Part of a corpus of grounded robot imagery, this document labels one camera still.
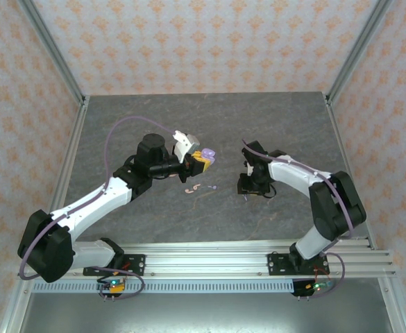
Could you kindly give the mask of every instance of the orange floral pattern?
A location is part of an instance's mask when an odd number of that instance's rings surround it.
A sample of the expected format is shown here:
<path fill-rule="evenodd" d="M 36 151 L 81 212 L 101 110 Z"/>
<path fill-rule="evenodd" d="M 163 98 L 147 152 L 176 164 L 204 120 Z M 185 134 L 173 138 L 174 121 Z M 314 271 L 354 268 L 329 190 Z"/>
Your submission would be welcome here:
<path fill-rule="evenodd" d="M 368 221 L 406 288 L 406 0 L 387 13 L 334 111 Z"/>
<path fill-rule="evenodd" d="M 77 109 L 18 2 L 0 0 L 0 323 L 20 237 L 49 204 Z"/>
<path fill-rule="evenodd" d="M 82 91 L 100 95 L 327 92 L 377 1 L 36 2 Z"/>

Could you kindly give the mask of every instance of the black mounting plate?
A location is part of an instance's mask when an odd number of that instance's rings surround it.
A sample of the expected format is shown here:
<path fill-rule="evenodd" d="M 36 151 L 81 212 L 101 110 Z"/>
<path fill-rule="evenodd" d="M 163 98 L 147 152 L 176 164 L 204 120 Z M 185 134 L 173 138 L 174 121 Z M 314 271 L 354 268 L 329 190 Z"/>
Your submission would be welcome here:
<path fill-rule="evenodd" d="M 267 255 L 269 275 L 315 275 L 314 266 L 324 269 L 329 274 L 329 263 L 325 257 L 315 257 L 303 265 L 299 272 L 289 261 L 289 254 L 271 253 Z"/>
<path fill-rule="evenodd" d="M 138 274 L 139 276 L 144 275 L 144 269 L 146 268 L 146 255 L 126 255 L 124 254 L 122 259 L 123 265 L 126 265 L 130 262 L 130 266 L 125 271 Z M 108 274 L 106 271 L 98 271 L 92 267 L 85 267 L 83 270 L 84 276 L 103 276 Z"/>

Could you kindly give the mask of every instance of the patterned wallpaper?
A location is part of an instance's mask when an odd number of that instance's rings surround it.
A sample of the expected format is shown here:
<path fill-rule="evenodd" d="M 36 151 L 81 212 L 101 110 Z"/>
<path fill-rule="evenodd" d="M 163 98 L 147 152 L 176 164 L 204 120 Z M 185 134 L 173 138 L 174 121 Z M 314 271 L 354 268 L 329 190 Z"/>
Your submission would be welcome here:
<path fill-rule="evenodd" d="M 376 0 L 36 0 L 83 93 L 323 91 Z"/>
<path fill-rule="evenodd" d="M 28 217 L 46 209 L 78 106 L 16 0 L 0 0 L 0 323 Z"/>
<path fill-rule="evenodd" d="M 395 1 L 334 108 L 377 245 L 406 289 L 406 0 Z"/>

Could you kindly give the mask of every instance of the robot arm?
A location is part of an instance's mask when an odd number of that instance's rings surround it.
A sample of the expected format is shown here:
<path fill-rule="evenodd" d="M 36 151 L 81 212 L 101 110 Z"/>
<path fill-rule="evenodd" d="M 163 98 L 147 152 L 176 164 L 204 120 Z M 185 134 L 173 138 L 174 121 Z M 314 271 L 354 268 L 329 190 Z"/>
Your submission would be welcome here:
<path fill-rule="evenodd" d="M 259 154 L 275 157 L 277 161 L 255 155 L 247 149 L 242 153 L 246 158 L 248 173 L 242 173 L 238 182 L 239 194 L 265 195 L 270 192 L 270 184 L 283 182 L 310 198 L 314 226 L 289 251 L 289 260 L 295 271 L 303 271 L 310 261 L 318 257 L 343 233 L 349 231 L 346 218 L 337 199 L 322 178 L 330 181 L 346 206 L 353 227 L 366 220 L 366 212 L 350 176 L 343 172 L 329 173 L 300 167 L 300 164 L 282 151 L 267 153 L 255 141 L 247 145 Z"/>
<path fill-rule="evenodd" d="M 211 161 L 196 151 L 199 142 L 193 135 L 176 131 L 174 138 L 177 143 L 169 154 L 162 136 L 146 135 L 138 144 L 136 154 L 113 173 L 108 183 L 60 210 L 50 214 L 42 210 L 33 213 L 18 255 L 23 258 L 41 230 L 65 215 L 38 241 L 28 257 L 27 263 L 45 281 L 54 282 L 74 268 L 121 268 L 124 252 L 115 242 L 106 238 L 94 242 L 76 240 L 103 216 L 143 194 L 152 186 L 153 179 L 178 174 L 181 182 L 186 182 L 188 177 L 196 176 L 210 166 Z"/>

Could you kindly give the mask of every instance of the small purple object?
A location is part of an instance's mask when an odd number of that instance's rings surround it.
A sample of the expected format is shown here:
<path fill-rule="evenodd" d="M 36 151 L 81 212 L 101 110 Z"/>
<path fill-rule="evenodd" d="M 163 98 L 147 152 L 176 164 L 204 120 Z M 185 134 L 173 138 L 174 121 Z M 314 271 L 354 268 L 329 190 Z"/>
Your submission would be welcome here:
<path fill-rule="evenodd" d="M 204 148 L 201 151 L 201 157 L 210 161 L 210 165 L 215 162 L 215 152 L 212 149 Z"/>

